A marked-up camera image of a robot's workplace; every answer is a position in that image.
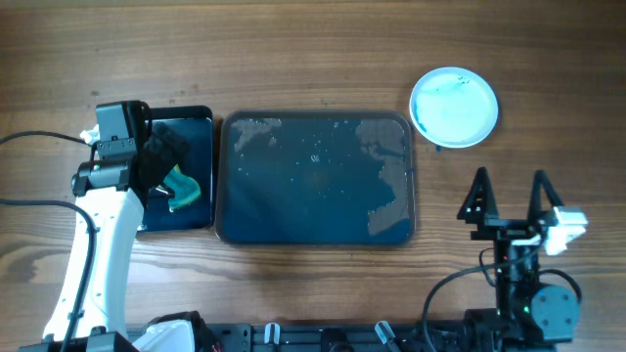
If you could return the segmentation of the green yellow sponge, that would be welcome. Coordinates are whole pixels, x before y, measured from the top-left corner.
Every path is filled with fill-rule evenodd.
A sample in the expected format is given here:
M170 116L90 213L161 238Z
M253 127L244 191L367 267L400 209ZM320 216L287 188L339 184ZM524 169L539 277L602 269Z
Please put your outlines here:
M172 168L157 188L167 194L168 207L171 212L191 205L201 198L199 183L194 178L183 174L178 165Z

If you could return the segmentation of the white plate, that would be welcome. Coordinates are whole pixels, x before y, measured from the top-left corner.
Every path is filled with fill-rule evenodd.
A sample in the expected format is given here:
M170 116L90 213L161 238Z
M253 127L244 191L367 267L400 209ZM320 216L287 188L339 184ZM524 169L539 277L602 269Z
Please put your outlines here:
M500 109L493 89L481 76L466 68L445 66L417 81L409 113L417 131L433 144L464 149L491 134Z

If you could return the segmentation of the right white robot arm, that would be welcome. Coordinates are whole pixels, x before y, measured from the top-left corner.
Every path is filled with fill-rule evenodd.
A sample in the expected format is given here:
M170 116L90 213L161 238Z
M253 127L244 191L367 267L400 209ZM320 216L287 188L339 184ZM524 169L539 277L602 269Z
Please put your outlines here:
M476 229L473 241L492 243L496 303L468 309L464 351L555 351L573 339L582 290L557 269L542 269L539 254L556 256L586 233L582 209L563 204L547 174L535 173L527 215L503 219L484 167L477 169L457 218Z

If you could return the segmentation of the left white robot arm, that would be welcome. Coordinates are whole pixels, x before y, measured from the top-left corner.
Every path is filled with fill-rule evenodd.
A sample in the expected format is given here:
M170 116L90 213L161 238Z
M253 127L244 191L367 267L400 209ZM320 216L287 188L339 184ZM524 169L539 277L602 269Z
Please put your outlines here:
M163 316L135 342L124 300L131 249L150 189L165 180L188 142L140 101L99 105L89 161L72 179L77 220L60 298L33 351L216 351L219 341L198 312Z

